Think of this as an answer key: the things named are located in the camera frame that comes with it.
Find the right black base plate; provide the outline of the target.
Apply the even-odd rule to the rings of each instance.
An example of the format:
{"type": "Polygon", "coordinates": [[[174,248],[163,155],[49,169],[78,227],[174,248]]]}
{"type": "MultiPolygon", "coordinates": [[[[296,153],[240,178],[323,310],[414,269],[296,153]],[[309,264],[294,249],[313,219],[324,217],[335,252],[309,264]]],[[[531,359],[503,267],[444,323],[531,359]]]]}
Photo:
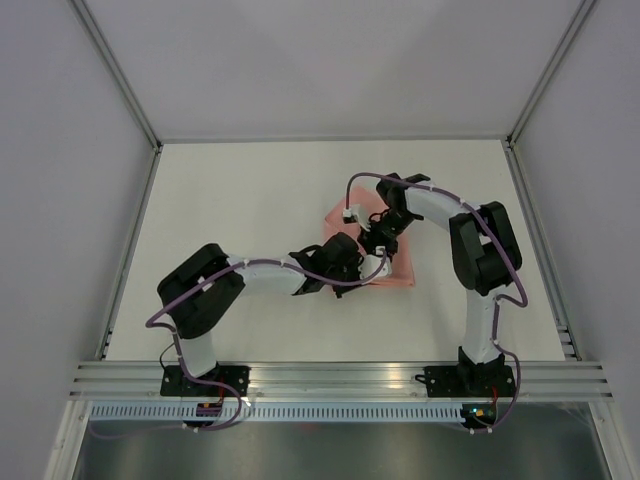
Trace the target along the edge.
{"type": "Polygon", "coordinates": [[[429,398],[509,398],[516,393],[516,380],[509,366],[490,373],[462,373],[457,365],[428,365],[423,376],[429,398]]]}

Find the aluminium frame post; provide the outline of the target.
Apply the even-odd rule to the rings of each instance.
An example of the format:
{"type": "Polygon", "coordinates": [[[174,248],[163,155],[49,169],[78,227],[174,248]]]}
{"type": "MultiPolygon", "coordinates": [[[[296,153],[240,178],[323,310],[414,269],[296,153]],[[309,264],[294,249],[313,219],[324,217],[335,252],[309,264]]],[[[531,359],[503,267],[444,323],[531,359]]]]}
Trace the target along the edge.
{"type": "Polygon", "coordinates": [[[581,0],[578,3],[575,12],[572,14],[560,37],[560,40],[546,62],[542,73],[536,80],[536,83],[527,97],[527,100],[516,118],[515,123],[505,137],[505,144],[508,149],[513,149],[518,139],[524,133],[524,130],[531,117],[534,115],[537,106],[542,101],[543,96],[563,66],[564,61],[598,4],[598,0],[581,0]]]}
{"type": "Polygon", "coordinates": [[[135,94],[127,76],[116,58],[109,41],[93,14],[89,4],[84,0],[68,0],[67,4],[84,30],[91,45],[105,67],[111,81],[116,87],[125,108],[131,115],[147,143],[154,152],[162,147],[162,141],[156,134],[151,122],[135,94]]]}

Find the right aluminium frame post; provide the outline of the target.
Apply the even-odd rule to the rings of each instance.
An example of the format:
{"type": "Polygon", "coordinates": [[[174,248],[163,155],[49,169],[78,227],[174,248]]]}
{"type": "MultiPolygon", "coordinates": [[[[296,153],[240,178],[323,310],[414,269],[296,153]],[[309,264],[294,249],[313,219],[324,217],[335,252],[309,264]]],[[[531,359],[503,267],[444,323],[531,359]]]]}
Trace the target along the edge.
{"type": "Polygon", "coordinates": [[[516,118],[515,123],[505,137],[505,144],[508,149],[513,149],[518,139],[524,133],[524,130],[531,117],[534,115],[537,106],[542,101],[543,96],[563,66],[564,61],[598,4],[598,0],[581,0],[578,3],[575,12],[572,14],[560,37],[560,40],[546,62],[542,73],[536,80],[536,83],[527,97],[527,100],[516,118]]]}

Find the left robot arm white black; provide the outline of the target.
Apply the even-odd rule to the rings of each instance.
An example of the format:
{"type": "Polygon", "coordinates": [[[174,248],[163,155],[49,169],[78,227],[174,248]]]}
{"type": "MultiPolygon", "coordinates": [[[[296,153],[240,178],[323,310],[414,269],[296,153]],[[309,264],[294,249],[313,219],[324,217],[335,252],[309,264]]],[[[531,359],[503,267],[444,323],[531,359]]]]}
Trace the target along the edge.
{"type": "Polygon", "coordinates": [[[219,372],[212,332],[235,301],[258,294],[315,294],[327,285],[341,296],[361,285],[363,260],[357,243],[344,233],[277,261],[242,260],[215,243],[201,247],[157,286],[173,321],[170,328],[178,339],[181,362],[165,369],[161,394],[216,393],[218,382],[225,379],[219,372]]]}

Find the left aluminium frame post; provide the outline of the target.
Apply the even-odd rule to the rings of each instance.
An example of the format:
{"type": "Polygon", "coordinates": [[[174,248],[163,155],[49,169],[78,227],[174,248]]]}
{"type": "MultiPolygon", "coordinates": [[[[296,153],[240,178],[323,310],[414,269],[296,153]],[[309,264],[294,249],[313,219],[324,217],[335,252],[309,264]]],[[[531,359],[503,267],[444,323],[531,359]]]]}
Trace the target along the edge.
{"type": "Polygon", "coordinates": [[[89,4],[84,0],[68,0],[67,4],[84,30],[91,45],[105,67],[111,81],[116,87],[125,108],[131,115],[147,143],[154,152],[162,147],[162,141],[156,134],[151,122],[135,94],[127,76],[116,58],[109,41],[93,14],[89,4]]]}

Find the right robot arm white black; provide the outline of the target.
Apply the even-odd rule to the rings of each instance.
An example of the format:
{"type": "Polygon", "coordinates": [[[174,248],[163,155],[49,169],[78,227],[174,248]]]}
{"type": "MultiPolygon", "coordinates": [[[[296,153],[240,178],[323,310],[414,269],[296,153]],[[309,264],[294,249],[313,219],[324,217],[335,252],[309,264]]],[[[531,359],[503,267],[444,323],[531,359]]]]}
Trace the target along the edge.
{"type": "Polygon", "coordinates": [[[427,365],[416,377],[430,398],[511,397],[516,370],[498,340],[500,303],[506,289],[524,289],[522,255],[507,210],[497,201],[472,204],[422,174],[380,175],[376,192],[386,208],[360,223],[357,241],[368,254],[399,251],[399,236],[415,221],[429,220],[449,235],[452,266],[466,291],[466,327],[453,366],[427,365]]]}

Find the aluminium mounting rail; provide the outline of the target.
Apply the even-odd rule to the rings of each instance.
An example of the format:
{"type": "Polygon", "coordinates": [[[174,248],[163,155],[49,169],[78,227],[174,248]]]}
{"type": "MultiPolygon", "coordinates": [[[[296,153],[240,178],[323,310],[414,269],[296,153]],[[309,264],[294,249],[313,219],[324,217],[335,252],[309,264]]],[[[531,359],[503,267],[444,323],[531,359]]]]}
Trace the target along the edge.
{"type": "MultiPolygon", "coordinates": [[[[423,362],[253,362],[248,396],[286,401],[410,401],[425,399],[414,379],[423,362]]],[[[156,400],[163,369],[154,361],[84,361],[68,387],[75,400],[156,400]]],[[[611,401],[612,389],[597,361],[523,361],[522,402],[611,401]]]]}

